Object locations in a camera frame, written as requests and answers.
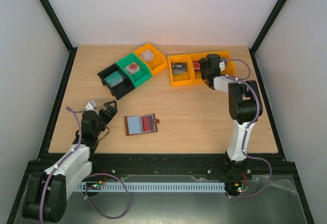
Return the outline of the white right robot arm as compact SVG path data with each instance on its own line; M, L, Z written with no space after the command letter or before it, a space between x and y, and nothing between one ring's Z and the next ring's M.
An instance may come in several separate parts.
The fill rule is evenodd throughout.
M232 61L218 54L208 54L199 60L201 78L205 84L215 90L228 94L228 110L233 120L233 130L226 151L223 174L233 179L246 170L247 147L251 132L263 113L263 106L255 80L248 76L240 78L232 74L223 74L226 64Z

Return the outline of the brown leather card holder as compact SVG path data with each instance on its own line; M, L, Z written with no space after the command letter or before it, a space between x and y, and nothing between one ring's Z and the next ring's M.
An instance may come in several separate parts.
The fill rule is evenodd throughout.
M142 116L152 116L155 123L155 131L143 132ZM126 136L144 135L148 133L158 132L159 119L155 114L147 114L142 116L124 116Z

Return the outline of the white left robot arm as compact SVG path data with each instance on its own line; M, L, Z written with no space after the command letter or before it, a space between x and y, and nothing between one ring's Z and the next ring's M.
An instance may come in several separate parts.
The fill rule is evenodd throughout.
M58 223L62 219L69 197L92 171L90 159L99 145L99 135L118 112L115 100L104 103L100 110L96 107L89 101L80 112L81 117L77 111L66 108L78 125L75 139L68 152L55 164L30 174L22 205L23 218L41 223Z

